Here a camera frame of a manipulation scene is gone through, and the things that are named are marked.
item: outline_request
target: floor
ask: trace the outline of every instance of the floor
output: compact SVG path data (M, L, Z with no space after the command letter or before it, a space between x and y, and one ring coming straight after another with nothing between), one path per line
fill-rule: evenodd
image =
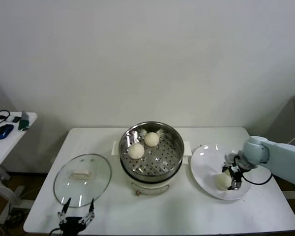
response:
M31 191L36 188L40 188L45 180L46 175L29 175L29 174L11 174L11 179L9 181L6 181L6 185L11 188L15 189L18 185L24 185L25 186L25 192ZM276 178L278 184L280 185L282 190L288 191L288 190L295 190L295 186L282 180L279 178ZM38 194L39 190L35 190L29 194L27 194L24 198L29 200L34 200ZM7 201L0 197L0 214L2 210L4 209ZM295 213L295 200L289 200L289 204L291 208L293 209ZM21 224L19 227L15 229L9 229L8 232L6 231L6 227L3 226L4 233L6 236L38 236L36 234L24 234L23 231L23 224ZM273 236L295 236L295 232L285 232L285 233L275 233L271 234Z

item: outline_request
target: blue mouse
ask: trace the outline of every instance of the blue mouse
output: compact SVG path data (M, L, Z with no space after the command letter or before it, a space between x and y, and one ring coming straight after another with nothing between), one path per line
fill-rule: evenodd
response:
M9 133L13 130L13 124L5 124L0 127L0 139L5 139Z

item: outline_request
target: glass lid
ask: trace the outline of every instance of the glass lid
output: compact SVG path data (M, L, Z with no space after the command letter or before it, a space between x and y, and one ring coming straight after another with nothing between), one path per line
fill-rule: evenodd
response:
M56 199L70 207L83 207L98 199L108 187L112 168L107 159L98 154L83 154L67 162L54 182Z

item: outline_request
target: white wall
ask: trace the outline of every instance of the white wall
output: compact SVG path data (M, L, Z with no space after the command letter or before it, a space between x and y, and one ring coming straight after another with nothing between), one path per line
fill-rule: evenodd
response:
M12 171L47 171L72 127L264 134L293 95L295 0L0 0L0 109L39 115Z

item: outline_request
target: white plate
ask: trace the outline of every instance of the white plate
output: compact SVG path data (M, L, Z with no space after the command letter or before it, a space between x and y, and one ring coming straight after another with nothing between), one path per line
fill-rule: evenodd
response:
M222 191L216 187L214 181L215 175L222 173L224 155L228 152L216 144L203 145L191 157L191 172L197 183L209 194L224 200L237 200L248 193L250 183L243 180L239 190ZM245 173L245 177L251 179L250 173Z

